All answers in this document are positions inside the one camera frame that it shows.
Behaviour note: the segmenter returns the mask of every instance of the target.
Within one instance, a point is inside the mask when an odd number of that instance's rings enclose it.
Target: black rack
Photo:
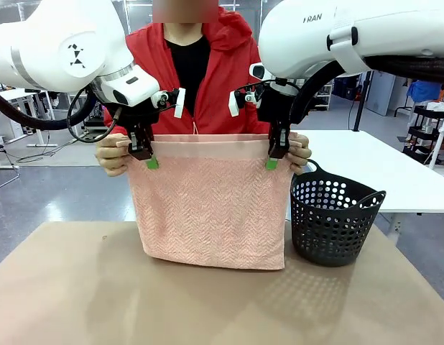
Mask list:
[[[426,164],[430,159],[435,142],[439,138],[439,120],[444,119],[444,111],[432,111],[427,110],[423,106],[416,106],[414,113],[417,114],[417,119],[415,120],[415,125],[409,128],[410,139],[407,140],[402,152],[414,160]],[[433,129],[432,133],[427,133],[422,130],[425,119],[438,120],[436,128]],[[431,142],[430,146],[424,147],[420,145],[418,142],[419,139]]]

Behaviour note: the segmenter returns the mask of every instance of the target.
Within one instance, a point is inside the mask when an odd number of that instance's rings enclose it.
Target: herringbone pattern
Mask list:
[[[265,169],[265,159],[159,157],[159,163],[158,170],[139,161],[129,167],[147,254],[211,267],[284,268],[287,162],[275,171]]]

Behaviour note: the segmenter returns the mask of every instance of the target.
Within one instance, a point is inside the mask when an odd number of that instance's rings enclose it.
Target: neck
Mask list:
[[[164,23],[163,32],[165,40],[176,45],[191,45],[202,36],[203,25],[201,23]]]

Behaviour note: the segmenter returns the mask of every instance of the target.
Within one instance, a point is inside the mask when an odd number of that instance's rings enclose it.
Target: black pole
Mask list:
[[[366,80],[363,83],[363,92],[361,93],[361,100],[359,101],[358,114],[356,115],[356,122],[354,123],[353,132],[359,132],[359,124],[363,116],[364,104],[366,103],[367,91],[371,83],[372,72],[366,74]]]

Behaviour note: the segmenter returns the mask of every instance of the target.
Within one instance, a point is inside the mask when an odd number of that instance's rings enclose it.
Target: pink towel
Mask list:
[[[162,135],[159,162],[133,160],[129,182],[145,252],[209,267],[284,268],[287,194],[282,160],[265,168],[266,135]]]

